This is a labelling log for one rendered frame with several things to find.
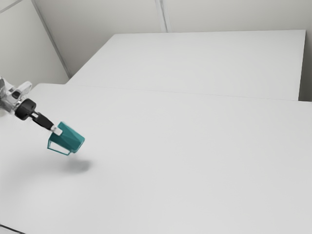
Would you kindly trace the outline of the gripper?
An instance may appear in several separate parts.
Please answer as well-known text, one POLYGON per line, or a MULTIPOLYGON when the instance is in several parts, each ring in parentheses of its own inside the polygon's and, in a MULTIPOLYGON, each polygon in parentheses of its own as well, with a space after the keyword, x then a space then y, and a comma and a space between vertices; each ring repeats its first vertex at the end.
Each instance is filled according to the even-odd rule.
POLYGON ((20 120, 26 120, 31 117, 32 120, 39 126, 51 131, 52 133, 60 136, 62 130, 58 128, 52 121, 41 113, 35 112, 37 104, 29 98, 26 98, 15 110, 15 116, 20 120))

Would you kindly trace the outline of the teal faceted mug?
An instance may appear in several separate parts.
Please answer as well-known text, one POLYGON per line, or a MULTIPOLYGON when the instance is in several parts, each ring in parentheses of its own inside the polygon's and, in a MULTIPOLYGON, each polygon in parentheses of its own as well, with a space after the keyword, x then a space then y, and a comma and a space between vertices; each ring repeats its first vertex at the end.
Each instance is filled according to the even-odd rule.
POLYGON ((47 144, 47 149, 63 155, 76 153, 83 145, 85 138, 71 128, 65 122, 60 122, 57 126, 53 125, 52 132, 47 144))

